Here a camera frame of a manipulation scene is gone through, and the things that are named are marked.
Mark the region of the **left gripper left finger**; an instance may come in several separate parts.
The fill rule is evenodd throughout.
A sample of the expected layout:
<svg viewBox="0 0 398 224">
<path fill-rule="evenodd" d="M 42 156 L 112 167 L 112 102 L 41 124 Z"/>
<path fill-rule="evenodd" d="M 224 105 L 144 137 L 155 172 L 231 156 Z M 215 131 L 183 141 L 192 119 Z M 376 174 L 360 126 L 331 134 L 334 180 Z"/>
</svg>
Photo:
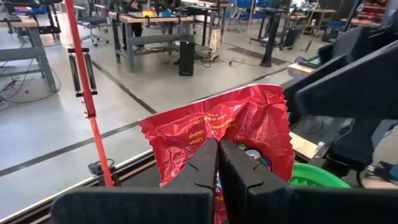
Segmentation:
<svg viewBox="0 0 398 224">
<path fill-rule="evenodd" d="M 51 208 L 53 223 L 213 223 L 218 143 L 207 139 L 162 188 L 80 187 Z"/>
</svg>

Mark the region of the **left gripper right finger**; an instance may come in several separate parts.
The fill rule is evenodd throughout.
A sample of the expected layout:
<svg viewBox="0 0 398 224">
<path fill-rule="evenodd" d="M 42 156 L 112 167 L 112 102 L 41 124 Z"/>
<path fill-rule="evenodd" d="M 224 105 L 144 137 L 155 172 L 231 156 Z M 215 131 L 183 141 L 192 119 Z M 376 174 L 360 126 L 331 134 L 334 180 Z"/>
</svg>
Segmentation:
<svg viewBox="0 0 398 224">
<path fill-rule="evenodd" d="M 394 189 L 339 189 L 289 184 L 240 150 L 219 143 L 220 181 L 229 223 L 397 224 Z"/>
</svg>

